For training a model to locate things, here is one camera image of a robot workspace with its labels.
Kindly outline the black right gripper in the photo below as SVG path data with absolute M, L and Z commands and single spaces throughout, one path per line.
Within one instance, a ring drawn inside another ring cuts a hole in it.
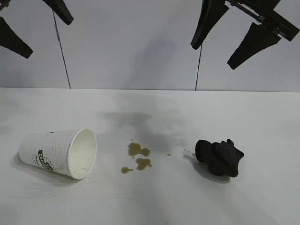
M 280 41 L 280 36 L 291 42 L 300 31 L 274 10 L 279 3 L 278 0 L 230 0 L 228 2 L 261 23 L 251 24 L 241 44 L 229 58 L 227 64 L 233 70 L 258 52 L 276 45 Z M 198 49 L 202 45 L 211 29 L 228 10 L 229 7 L 225 5 L 224 0 L 202 1 L 198 25 L 191 41 L 193 49 Z

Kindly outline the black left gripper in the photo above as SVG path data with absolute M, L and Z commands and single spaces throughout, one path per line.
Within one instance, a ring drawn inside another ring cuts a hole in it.
M 11 0 L 0 0 L 0 11 L 8 7 L 10 1 Z M 44 2 L 66 25 L 72 23 L 74 18 L 63 0 L 44 0 Z M 0 45 L 26 59 L 33 53 L 33 50 L 14 33 L 3 17 L 0 18 Z

